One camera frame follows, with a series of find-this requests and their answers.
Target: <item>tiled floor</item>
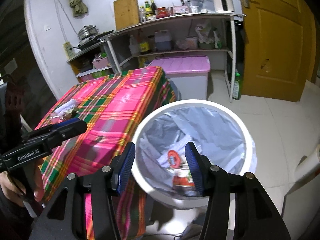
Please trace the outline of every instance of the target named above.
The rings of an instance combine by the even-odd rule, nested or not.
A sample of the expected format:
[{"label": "tiled floor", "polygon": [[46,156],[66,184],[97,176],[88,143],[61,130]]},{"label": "tiled floor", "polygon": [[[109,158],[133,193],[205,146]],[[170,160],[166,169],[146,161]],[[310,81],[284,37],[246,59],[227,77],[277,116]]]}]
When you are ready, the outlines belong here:
[{"label": "tiled floor", "polygon": [[[296,166],[320,143],[320,88],[307,81],[297,103],[252,96],[242,96],[239,101],[229,103],[223,72],[214,71],[211,76],[213,88],[209,87],[208,91],[213,93],[208,100],[229,108],[247,126],[256,144],[255,175],[281,213],[284,195],[295,183]],[[229,228],[234,227],[234,205],[235,200],[231,201]],[[180,233],[201,211],[173,210],[172,218],[163,220],[160,225],[165,210],[157,205],[154,217],[159,221],[147,227],[147,234]],[[172,239],[172,236],[149,239]]]}]

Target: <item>plaid tablecloth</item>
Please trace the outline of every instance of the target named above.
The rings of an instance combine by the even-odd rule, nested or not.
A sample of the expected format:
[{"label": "plaid tablecloth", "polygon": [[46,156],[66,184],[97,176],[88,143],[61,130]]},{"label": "plaid tablecloth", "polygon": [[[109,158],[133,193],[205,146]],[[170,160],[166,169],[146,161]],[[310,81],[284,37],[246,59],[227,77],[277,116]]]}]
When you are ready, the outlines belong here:
[{"label": "plaid tablecloth", "polygon": [[[41,167],[45,195],[49,201],[71,172],[78,176],[109,165],[124,150],[142,119],[156,108],[175,101],[175,95],[160,67],[125,71],[80,83],[71,88],[42,119],[37,128],[50,124],[50,113],[75,99],[77,117],[84,120],[86,133],[62,143],[46,157]],[[145,232],[146,194],[133,178],[117,203],[116,217],[122,239]],[[86,196],[88,239],[94,239],[91,195]]]}]

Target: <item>cooking pot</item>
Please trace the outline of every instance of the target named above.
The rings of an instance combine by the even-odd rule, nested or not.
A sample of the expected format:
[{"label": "cooking pot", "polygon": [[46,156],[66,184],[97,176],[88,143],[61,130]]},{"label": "cooking pot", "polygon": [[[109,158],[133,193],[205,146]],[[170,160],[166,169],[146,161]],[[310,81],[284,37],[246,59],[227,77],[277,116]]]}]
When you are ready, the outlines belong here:
[{"label": "cooking pot", "polygon": [[95,25],[85,25],[83,28],[78,32],[78,38],[82,41],[85,38],[98,34],[98,29]]}]

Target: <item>cutting board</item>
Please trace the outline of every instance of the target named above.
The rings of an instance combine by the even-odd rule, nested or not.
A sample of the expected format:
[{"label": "cutting board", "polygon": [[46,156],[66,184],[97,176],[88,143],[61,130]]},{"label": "cutting board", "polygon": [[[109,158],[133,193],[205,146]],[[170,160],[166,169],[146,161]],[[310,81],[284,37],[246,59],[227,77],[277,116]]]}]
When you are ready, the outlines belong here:
[{"label": "cutting board", "polygon": [[113,7],[117,30],[140,22],[138,0],[116,0]]}]

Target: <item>yellow wooden door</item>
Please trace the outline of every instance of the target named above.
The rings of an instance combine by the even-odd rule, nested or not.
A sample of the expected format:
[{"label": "yellow wooden door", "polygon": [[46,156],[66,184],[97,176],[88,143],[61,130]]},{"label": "yellow wooden door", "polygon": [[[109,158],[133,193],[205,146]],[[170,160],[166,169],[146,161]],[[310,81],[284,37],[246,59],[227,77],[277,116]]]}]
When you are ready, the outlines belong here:
[{"label": "yellow wooden door", "polygon": [[316,29],[304,0],[241,0],[246,33],[244,95],[299,101],[314,66]]}]

